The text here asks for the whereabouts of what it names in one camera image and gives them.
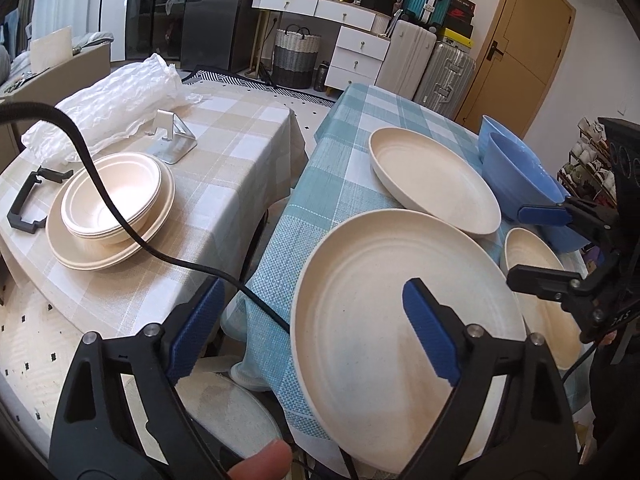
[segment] white suitcase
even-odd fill
[[[436,41],[436,35],[432,32],[398,20],[376,86],[412,99]]]

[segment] white plastic wrap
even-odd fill
[[[183,86],[173,65],[153,54],[142,63],[125,65],[106,78],[62,100],[56,108],[78,126],[92,155],[136,133],[155,117],[158,108],[172,110],[197,104],[202,96]],[[37,122],[22,143],[41,164],[49,167],[79,162],[66,134],[53,124]]]

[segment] blue plaid tablecloth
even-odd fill
[[[285,320],[290,317],[300,271],[327,232],[359,213],[402,207],[382,186],[369,162],[369,136],[385,126],[400,126],[431,137],[481,172],[476,134],[380,88],[350,85],[318,128],[318,145],[248,283]],[[497,232],[476,240],[496,263],[512,227],[503,221]],[[564,254],[561,260],[568,270],[586,275],[579,254]],[[241,293],[223,314],[222,327],[227,335],[247,343],[244,360],[232,377],[244,386],[273,390],[297,444],[348,476],[337,445],[305,402],[289,336]]]

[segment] storage basket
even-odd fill
[[[289,88],[309,88],[311,86],[320,36],[313,36],[306,27],[298,27],[292,32],[289,25],[276,32],[276,43],[273,52],[273,82]]]

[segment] human thumb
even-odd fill
[[[228,474],[232,480],[282,480],[289,472],[292,460],[289,445],[274,440],[261,452],[233,466]]]

